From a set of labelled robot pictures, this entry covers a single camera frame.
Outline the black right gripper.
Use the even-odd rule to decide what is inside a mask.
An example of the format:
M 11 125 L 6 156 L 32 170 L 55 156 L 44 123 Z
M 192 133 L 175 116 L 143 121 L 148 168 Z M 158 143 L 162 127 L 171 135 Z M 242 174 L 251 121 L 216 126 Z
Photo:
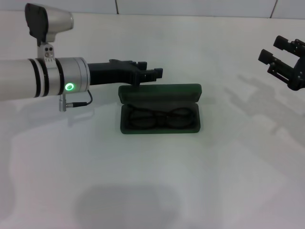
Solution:
M 288 39 L 277 36 L 274 47 L 285 50 L 298 57 L 294 66 L 290 66 L 262 49 L 258 61 L 269 65 L 267 72 L 284 83 L 289 89 L 298 91 L 305 87 L 305 43 L 299 39 L 289 42 Z

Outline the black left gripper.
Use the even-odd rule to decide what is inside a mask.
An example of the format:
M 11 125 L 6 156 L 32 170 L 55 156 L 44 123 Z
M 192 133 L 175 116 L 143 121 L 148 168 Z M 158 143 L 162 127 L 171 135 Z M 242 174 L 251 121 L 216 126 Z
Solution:
M 163 68 L 147 70 L 147 62 L 120 61 L 110 59 L 107 63 L 89 63 L 90 86 L 125 83 L 133 86 L 140 84 L 139 74 L 145 71 L 145 79 L 161 79 Z

